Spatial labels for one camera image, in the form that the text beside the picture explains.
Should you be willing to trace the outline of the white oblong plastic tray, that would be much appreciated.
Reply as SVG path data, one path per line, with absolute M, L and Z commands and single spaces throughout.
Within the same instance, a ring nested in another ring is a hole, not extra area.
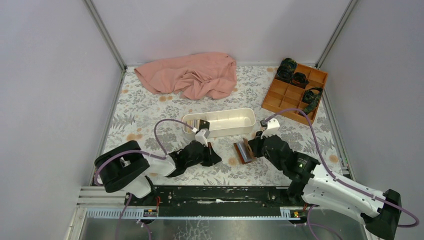
M 183 122 L 197 129 L 201 120 L 209 122 L 209 138 L 248 134 L 256 124 L 254 111 L 248 107 L 191 113 L 182 117 Z

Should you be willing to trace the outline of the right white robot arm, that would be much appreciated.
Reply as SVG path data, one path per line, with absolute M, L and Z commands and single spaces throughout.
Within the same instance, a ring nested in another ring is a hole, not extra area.
M 392 204 L 401 205 L 398 192 L 371 189 L 339 174 L 332 177 L 317 159 L 292 150 L 277 135 L 261 134 L 244 141 L 248 154 L 264 157 L 291 180 L 286 194 L 292 203 L 331 209 L 365 225 L 379 238 L 395 238 L 401 212 Z

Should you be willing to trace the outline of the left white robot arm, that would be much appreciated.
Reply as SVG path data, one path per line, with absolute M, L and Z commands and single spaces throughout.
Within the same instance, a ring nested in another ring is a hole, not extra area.
M 193 140 L 162 158 L 142 151 L 138 142 L 131 140 L 95 160 L 93 181 L 107 193 L 126 191 L 141 199 L 154 190 L 149 174 L 174 178 L 192 166 L 211 167 L 221 161 L 210 143 Z

